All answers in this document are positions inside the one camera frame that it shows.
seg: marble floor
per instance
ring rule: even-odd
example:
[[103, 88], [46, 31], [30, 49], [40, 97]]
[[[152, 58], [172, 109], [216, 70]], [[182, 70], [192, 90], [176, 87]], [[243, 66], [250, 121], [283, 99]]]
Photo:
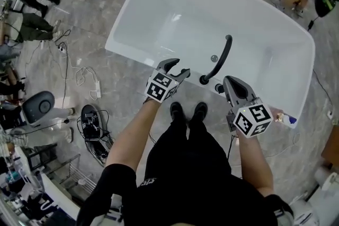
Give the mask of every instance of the marble floor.
[[[75, 107], [78, 113], [86, 104], [108, 110], [108, 128], [114, 138], [142, 105], [145, 99], [142, 94], [145, 82], [152, 72], [151, 68], [104, 48], [123, 3], [124, 0], [61, 0], [57, 7], [49, 4], [50, 10], [46, 16], [46, 20], [52, 24], [57, 19], [62, 20], [61, 29], [71, 30], [65, 40], [72, 66], [92, 67], [101, 82], [102, 98], [93, 101], [90, 90], [95, 89], [95, 86], [91, 76], [87, 75], [86, 82], [77, 87], [73, 80], [76, 69], [68, 67], [65, 106]], [[297, 22], [306, 28], [315, 17], [314, 5], [309, 2], [304, 18]], [[338, 26], [339, 8], [336, 8], [325, 18], [317, 20], [310, 31], [316, 42], [314, 69], [328, 90], [335, 109], [339, 108]], [[27, 75], [27, 97], [48, 90], [53, 92], [57, 106], [61, 107], [65, 88], [65, 56], [52, 42], [45, 42], [43, 45], [39, 45], [37, 41], [24, 43], [17, 69], [21, 76]], [[224, 150], [228, 151], [231, 137], [225, 117], [229, 110], [226, 99], [190, 83], [184, 83], [177, 94], [160, 108], [151, 130], [155, 140], [170, 124], [169, 107], [173, 101], [181, 102], [188, 116], [193, 113], [197, 102], [207, 102], [209, 113], [206, 126]], [[266, 134], [259, 136], [264, 155], [273, 170], [275, 190], [286, 201], [312, 189], [314, 185], [313, 174], [322, 162], [320, 154], [332, 129], [332, 123], [326, 116], [331, 108], [325, 92], [313, 75], [298, 127], [290, 130], [275, 124]], [[92, 179], [98, 180], [103, 168], [87, 152], [84, 140], [76, 128], [77, 117], [78, 114], [70, 122], [75, 130], [74, 142], [60, 143], [58, 156], [60, 160], [66, 160], [80, 153], [81, 170]], [[138, 183], [143, 178], [146, 158], [152, 146], [153, 143], [148, 140], [137, 171]], [[230, 164], [233, 174], [240, 176], [240, 157], [236, 144], [230, 153]]]

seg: black faucet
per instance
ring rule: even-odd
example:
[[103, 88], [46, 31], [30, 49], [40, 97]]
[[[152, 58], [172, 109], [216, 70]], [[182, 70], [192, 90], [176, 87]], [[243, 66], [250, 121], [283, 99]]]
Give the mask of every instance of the black faucet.
[[232, 46], [232, 42], [233, 42], [233, 38], [231, 35], [227, 35], [226, 36], [226, 45], [225, 45], [225, 48], [216, 64], [216, 66], [213, 68], [213, 70], [207, 74], [207, 75], [204, 75], [204, 76], [201, 76], [199, 81], [202, 85], [206, 85], [208, 83], [208, 81], [213, 77], [215, 76], [218, 71], [222, 68], [222, 66], [224, 65], [225, 63], [225, 60], [229, 54], [229, 51], [231, 50], [231, 46]]

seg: curved faucet spout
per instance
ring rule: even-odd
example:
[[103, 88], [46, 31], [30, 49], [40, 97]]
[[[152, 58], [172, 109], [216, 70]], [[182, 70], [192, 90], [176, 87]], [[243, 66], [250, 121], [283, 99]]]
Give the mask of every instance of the curved faucet spout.
[[222, 68], [222, 66], [224, 65], [225, 63], [225, 60], [229, 54], [229, 51], [231, 50], [231, 46], [232, 46], [232, 42], [233, 42], [233, 37], [231, 35], [227, 35], [226, 36], [226, 45], [225, 45], [225, 48], [216, 64], [216, 66], [213, 68], [213, 70], [207, 74], [207, 75], [204, 75], [204, 76], [201, 76], [200, 77], [200, 83], [202, 85], [206, 85], [208, 83], [208, 81], [213, 77], [215, 76], [218, 71]]

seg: black shirt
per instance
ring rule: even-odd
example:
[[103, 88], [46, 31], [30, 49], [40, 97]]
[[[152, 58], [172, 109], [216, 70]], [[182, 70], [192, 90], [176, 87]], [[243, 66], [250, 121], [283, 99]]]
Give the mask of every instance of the black shirt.
[[109, 211], [112, 194], [122, 196], [124, 224], [130, 225], [278, 225], [277, 217], [292, 211], [278, 196], [263, 197], [250, 183], [213, 167], [176, 171], [149, 178], [139, 187], [125, 165], [107, 166], [82, 206], [77, 225]]

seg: white bathtub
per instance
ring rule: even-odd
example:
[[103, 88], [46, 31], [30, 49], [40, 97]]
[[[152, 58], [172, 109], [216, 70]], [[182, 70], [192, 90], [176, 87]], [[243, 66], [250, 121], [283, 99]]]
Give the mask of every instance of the white bathtub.
[[[211, 56], [220, 57], [227, 34], [233, 36], [228, 58], [203, 86], [199, 77], [215, 66]], [[153, 67], [180, 58], [173, 73], [190, 68], [186, 80], [215, 93], [225, 76], [238, 77], [297, 120], [315, 55], [311, 35], [262, 0], [126, 0], [105, 47]]]

